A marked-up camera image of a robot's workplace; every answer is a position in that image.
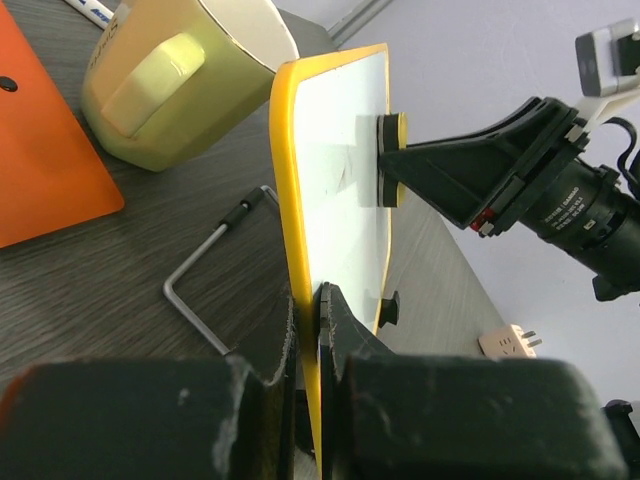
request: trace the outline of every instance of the orange folder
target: orange folder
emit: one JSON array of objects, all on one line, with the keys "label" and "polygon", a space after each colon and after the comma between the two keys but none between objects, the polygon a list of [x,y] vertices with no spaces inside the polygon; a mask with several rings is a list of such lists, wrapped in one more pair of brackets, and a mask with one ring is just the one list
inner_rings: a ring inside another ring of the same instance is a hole
[{"label": "orange folder", "polygon": [[0,248],[120,210],[118,188],[1,0],[0,59]]}]

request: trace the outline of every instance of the small whiteboard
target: small whiteboard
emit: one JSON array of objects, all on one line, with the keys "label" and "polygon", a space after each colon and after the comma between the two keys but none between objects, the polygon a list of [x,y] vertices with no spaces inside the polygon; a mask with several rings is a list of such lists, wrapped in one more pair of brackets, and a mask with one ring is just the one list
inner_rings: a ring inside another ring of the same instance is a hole
[{"label": "small whiteboard", "polygon": [[339,286],[376,333],[391,252],[391,213],[377,206],[377,119],[388,112],[386,45],[285,64],[271,92],[271,149],[316,455],[313,299],[322,283]]}]

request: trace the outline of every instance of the mug handle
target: mug handle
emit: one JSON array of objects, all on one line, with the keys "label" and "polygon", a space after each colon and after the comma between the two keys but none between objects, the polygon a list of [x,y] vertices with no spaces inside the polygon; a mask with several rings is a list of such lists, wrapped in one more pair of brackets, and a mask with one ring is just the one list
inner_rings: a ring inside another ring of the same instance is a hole
[{"label": "mug handle", "polygon": [[179,33],[154,48],[105,102],[102,115],[132,137],[205,62],[202,46]]}]

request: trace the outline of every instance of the table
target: table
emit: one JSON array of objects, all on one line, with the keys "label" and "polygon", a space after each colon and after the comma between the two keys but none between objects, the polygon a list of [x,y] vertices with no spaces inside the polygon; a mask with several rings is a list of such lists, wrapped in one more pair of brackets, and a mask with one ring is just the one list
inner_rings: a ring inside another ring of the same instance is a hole
[{"label": "table", "polygon": [[[4,1],[81,118],[80,84],[100,30],[62,1]],[[330,48],[312,24],[294,23],[303,55]],[[162,282],[245,193],[274,184],[267,113],[262,107],[201,158],[161,174],[96,147],[125,209],[0,250],[0,391],[25,365],[60,357],[217,355],[166,301]],[[412,195],[394,213],[391,258],[387,289],[401,293],[401,318],[381,338],[398,352],[479,354],[477,337],[502,319],[441,218]],[[232,346],[286,281],[279,221],[265,202],[177,291]],[[299,460],[299,476],[314,471]]]}]

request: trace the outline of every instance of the screw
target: screw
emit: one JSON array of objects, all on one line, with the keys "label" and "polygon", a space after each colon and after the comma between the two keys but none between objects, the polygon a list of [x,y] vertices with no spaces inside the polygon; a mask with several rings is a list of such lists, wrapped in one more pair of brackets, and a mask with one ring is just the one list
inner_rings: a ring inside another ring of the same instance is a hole
[{"label": "screw", "polygon": [[9,77],[0,77],[0,88],[5,92],[15,92],[18,90],[18,84]]}]

